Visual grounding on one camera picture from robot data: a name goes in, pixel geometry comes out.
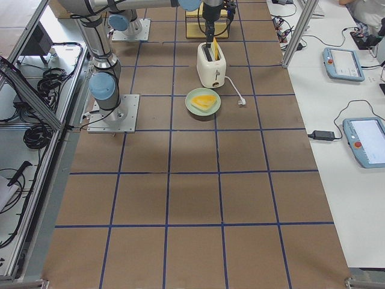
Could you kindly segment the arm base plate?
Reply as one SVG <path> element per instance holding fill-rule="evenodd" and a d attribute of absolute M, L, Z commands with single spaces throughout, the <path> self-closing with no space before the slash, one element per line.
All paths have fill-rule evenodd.
<path fill-rule="evenodd" d="M 149 39 L 150 19 L 136 19 L 125 30 L 114 30 L 113 42 L 146 42 Z"/>
<path fill-rule="evenodd" d="M 123 133 L 135 132 L 140 96 L 120 95 L 120 105 L 113 111 L 99 108 L 97 100 L 94 101 L 93 110 L 98 113 L 90 116 L 87 126 L 89 133 Z"/>

